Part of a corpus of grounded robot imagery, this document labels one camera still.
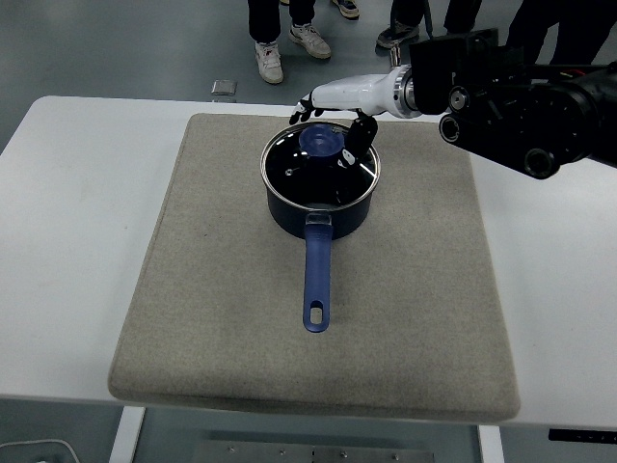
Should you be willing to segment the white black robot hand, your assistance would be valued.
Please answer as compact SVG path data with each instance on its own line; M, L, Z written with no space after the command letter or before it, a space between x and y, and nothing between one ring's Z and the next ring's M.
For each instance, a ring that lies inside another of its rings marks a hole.
M410 66L393 68L388 74L346 77L318 86L296 104L289 123L306 122L311 115L324 111L355 111L372 117L389 113L399 119L416 116L416 108L408 106L407 83Z

